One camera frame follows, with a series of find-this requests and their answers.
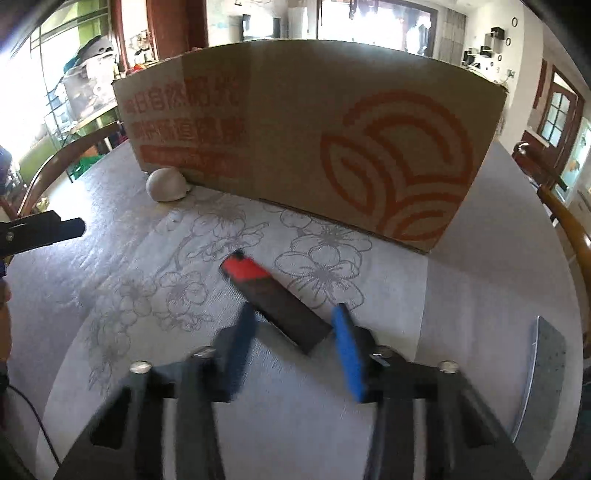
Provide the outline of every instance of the person's hand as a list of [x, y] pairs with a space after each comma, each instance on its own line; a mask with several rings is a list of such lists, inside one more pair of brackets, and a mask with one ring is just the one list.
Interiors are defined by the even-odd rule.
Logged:
[[10, 312], [7, 302], [12, 297], [8, 283], [0, 278], [0, 362], [6, 362], [12, 349], [10, 334]]

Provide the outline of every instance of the cardboard box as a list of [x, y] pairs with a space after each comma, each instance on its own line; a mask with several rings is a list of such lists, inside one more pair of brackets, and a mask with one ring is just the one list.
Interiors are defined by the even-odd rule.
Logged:
[[484, 159], [504, 90], [387, 48], [280, 40], [186, 53], [114, 84], [141, 168], [429, 251]]

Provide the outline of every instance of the chair backrest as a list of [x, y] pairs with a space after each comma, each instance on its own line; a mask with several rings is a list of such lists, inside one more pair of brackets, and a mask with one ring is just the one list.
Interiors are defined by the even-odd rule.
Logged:
[[70, 165], [77, 162], [86, 150], [109, 135], [119, 132], [120, 129], [121, 123], [113, 122], [85, 135], [84, 137], [74, 140], [72, 143], [67, 144], [59, 152], [47, 159], [33, 177], [25, 197], [22, 200], [22, 204], [18, 209], [18, 216], [23, 217], [30, 215], [33, 207], [39, 201], [39, 198], [43, 192], [47, 190], [49, 185], [55, 182]]
[[[587, 235], [583, 225], [579, 223], [568, 208], [566, 208], [548, 188], [541, 186], [538, 189], [538, 197], [558, 219], [560, 226], [563, 228], [564, 233], [569, 239], [577, 263], [583, 274], [587, 297], [591, 302], [591, 238]], [[587, 333], [588, 335], [586, 335], [584, 342], [585, 358], [591, 353], [591, 325], [587, 326]]]
[[541, 158], [540, 153], [532, 148], [529, 143], [518, 142], [515, 144], [515, 147], [513, 148], [513, 159], [528, 177], [533, 178], [535, 176], [535, 172], [532, 171], [532, 169], [535, 168], [548, 175], [564, 192], [568, 190], [569, 187], [560, 177], [560, 174], [550, 167]]

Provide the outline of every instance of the bright window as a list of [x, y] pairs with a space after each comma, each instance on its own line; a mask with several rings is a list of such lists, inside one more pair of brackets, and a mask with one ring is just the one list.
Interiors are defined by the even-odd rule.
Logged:
[[418, 4], [323, 0], [319, 38], [433, 56], [437, 12]]
[[0, 74], [0, 144], [15, 161], [44, 135], [60, 137], [70, 118], [56, 87], [66, 63], [97, 35], [109, 34], [108, 0], [66, 1], [35, 29]]

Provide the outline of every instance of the metal screw head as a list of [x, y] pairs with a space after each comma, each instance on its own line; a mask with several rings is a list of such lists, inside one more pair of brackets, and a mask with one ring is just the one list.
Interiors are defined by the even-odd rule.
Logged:
[[381, 358], [390, 358], [392, 353], [392, 349], [389, 346], [378, 345], [373, 354]]
[[216, 354], [216, 349], [212, 346], [202, 346], [199, 350], [197, 350], [193, 356], [198, 356], [199, 358], [211, 358]]
[[392, 353], [393, 351], [390, 347], [378, 345], [378, 347], [375, 349], [375, 352], [370, 353], [369, 356], [372, 358], [372, 360], [375, 360], [384, 367], [389, 367], [390, 364], [388, 363], [388, 359], [392, 357]]
[[146, 374], [152, 368], [152, 364], [148, 362], [144, 362], [140, 360], [139, 362], [134, 362], [129, 367], [129, 371], [134, 374]]
[[452, 360], [445, 360], [440, 362], [439, 370], [445, 374], [455, 374], [459, 371], [460, 366]]

